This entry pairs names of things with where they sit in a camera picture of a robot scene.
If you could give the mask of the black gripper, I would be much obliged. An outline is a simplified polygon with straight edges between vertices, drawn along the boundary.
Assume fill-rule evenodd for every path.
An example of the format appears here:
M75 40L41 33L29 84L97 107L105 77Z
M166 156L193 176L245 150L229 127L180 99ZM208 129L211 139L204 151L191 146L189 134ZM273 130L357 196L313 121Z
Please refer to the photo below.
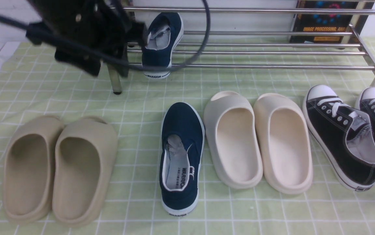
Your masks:
M37 29L77 42L128 62L127 42L144 47L148 28L131 17L117 0L29 0L41 17Z

